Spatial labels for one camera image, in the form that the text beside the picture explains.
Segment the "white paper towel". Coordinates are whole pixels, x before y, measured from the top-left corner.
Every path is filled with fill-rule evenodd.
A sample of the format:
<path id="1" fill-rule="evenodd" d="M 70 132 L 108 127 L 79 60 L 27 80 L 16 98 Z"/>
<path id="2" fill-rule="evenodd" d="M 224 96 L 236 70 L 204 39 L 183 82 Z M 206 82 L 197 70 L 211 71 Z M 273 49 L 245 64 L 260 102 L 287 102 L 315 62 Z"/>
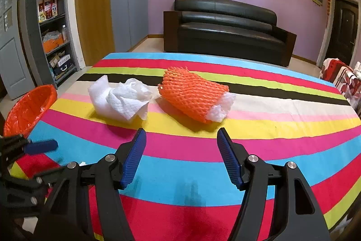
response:
<path id="1" fill-rule="evenodd" d="M 148 105 L 153 99 L 151 88 L 141 81 L 131 78 L 110 88 L 106 102 L 114 118 L 131 122 L 135 117 L 146 120 Z"/>

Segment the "orange foam fruit net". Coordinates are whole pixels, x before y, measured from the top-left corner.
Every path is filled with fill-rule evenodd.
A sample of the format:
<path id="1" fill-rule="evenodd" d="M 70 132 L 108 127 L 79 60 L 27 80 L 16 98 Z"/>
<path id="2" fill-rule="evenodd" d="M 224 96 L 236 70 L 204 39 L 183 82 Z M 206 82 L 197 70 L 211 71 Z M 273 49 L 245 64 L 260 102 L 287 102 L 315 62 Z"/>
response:
<path id="1" fill-rule="evenodd" d="M 158 85 L 159 94 L 188 117 L 203 124 L 211 124 L 206 114 L 225 93 L 226 85 L 218 84 L 190 72 L 187 68 L 170 67 Z"/>

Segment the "white foam sheet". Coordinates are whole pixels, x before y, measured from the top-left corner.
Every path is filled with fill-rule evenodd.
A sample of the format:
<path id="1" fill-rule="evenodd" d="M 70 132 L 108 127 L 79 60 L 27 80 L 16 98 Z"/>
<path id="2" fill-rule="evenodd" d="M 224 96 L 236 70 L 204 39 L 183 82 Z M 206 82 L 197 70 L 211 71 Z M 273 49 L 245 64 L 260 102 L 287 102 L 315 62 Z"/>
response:
<path id="1" fill-rule="evenodd" d="M 88 88 L 90 101 L 99 116 L 118 119 L 118 113 L 113 110 L 106 100 L 110 90 L 112 90 L 112 87 L 109 86 L 108 77 L 106 75 L 101 76 Z"/>

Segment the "grey panel door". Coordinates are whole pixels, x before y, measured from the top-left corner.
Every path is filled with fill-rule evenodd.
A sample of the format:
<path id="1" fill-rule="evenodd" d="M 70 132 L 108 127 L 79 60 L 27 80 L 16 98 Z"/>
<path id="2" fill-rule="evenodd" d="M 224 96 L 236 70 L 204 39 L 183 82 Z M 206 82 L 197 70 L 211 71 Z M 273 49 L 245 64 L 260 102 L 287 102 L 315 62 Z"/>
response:
<path id="1" fill-rule="evenodd" d="M 18 24 L 18 0 L 1 0 L 1 79 L 14 100 L 34 89 L 26 63 Z"/>

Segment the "striped colourful tablecloth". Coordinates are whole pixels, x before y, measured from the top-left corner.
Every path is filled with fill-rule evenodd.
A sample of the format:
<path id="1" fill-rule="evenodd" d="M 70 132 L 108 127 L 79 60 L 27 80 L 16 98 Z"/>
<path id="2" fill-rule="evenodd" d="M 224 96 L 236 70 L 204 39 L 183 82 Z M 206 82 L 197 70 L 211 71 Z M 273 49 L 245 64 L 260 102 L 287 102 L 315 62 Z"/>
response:
<path id="1" fill-rule="evenodd" d="M 153 90 L 165 70 L 183 67 L 224 84 L 236 95 L 221 124 L 202 124 L 161 97 L 146 120 L 130 123 L 98 115 L 88 89 L 135 78 Z M 112 53 L 82 75 L 31 133 L 55 139 L 56 151 L 25 156 L 12 175 L 31 178 L 71 161 L 95 163 L 147 134 L 133 182 L 120 198 L 136 240 L 226 240 L 243 192 L 230 181 L 217 147 L 223 127 L 235 143 L 271 164 L 295 162 L 334 227 L 360 194 L 360 119 L 331 83 L 284 68 L 223 57 L 174 53 Z"/>

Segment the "crumpled white tissue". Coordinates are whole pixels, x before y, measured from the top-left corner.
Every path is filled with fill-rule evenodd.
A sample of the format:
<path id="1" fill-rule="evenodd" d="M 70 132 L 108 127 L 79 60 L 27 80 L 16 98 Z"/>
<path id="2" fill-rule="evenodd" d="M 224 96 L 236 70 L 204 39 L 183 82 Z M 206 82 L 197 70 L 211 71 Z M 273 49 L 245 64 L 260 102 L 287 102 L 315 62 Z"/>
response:
<path id="1" fill-rule="evenodd" d="M 236 95 L 231 92 L 225 92 L 206 114 L 206 120 L 221 123 L 231 110 L 236 99 Z"/>

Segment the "grey bookshelf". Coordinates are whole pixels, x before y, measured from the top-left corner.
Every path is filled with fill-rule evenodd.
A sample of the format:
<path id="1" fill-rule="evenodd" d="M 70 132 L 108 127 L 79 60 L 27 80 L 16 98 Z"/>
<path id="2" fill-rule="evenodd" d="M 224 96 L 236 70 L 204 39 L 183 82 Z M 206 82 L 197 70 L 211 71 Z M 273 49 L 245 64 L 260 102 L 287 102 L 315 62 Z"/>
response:
<path id="1" fill-rule="evenodd" d="M 67 0 L 20 0 L 20 29 L 36 86 L 59 87 L 78 70 Z"/>

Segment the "red white patterned blanket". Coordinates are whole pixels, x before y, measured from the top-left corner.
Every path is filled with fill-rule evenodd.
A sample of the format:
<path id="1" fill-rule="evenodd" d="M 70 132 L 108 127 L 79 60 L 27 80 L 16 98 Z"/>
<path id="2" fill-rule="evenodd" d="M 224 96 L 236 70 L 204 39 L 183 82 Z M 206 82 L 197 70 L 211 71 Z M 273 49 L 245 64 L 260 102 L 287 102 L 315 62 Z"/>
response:
<path id="1" fill-rule="evenodd" d="M 352 68 L 339 59 L 327 58 L 319 77 L 332 83 L 360 117 L 360 78 Z"/>

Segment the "dark brown door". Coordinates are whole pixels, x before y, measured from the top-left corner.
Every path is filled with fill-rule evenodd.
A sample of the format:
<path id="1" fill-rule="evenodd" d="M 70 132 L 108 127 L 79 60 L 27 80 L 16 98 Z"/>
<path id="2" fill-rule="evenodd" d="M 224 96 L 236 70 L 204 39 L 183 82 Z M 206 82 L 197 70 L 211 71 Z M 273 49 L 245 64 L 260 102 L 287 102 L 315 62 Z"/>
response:
<path id="1" fill-rule="evenodd" d="M 326 52 L 327 58 L 351 63 L 358 29 L 359 7 L 347 0 L 335 0 L 332 31 Z"/>

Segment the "yellow wooden panel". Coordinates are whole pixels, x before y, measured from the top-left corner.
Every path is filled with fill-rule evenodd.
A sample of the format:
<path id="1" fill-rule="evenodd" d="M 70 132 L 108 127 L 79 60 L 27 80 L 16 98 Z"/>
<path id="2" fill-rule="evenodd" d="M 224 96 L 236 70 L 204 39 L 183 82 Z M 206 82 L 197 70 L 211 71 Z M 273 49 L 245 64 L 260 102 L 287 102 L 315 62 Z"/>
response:
<path id="1" fill-rule="evenodd" d="M 80 45 L 87 66 L 115 52 L 111 0 L 75 0 Z"/>

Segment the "black leather sofa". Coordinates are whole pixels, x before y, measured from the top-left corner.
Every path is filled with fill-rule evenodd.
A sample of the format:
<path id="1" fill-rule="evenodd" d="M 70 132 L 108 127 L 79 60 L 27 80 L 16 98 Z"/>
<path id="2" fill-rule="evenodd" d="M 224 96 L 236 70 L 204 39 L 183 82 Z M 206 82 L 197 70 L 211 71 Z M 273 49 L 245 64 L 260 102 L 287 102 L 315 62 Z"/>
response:
<path id="1" fill-rule="evenodd" d="M 167 53 L 233 57 L 287 67 L 297 36 L 274 11 L 232 0 L 175 0 L 163 13 Z"/>

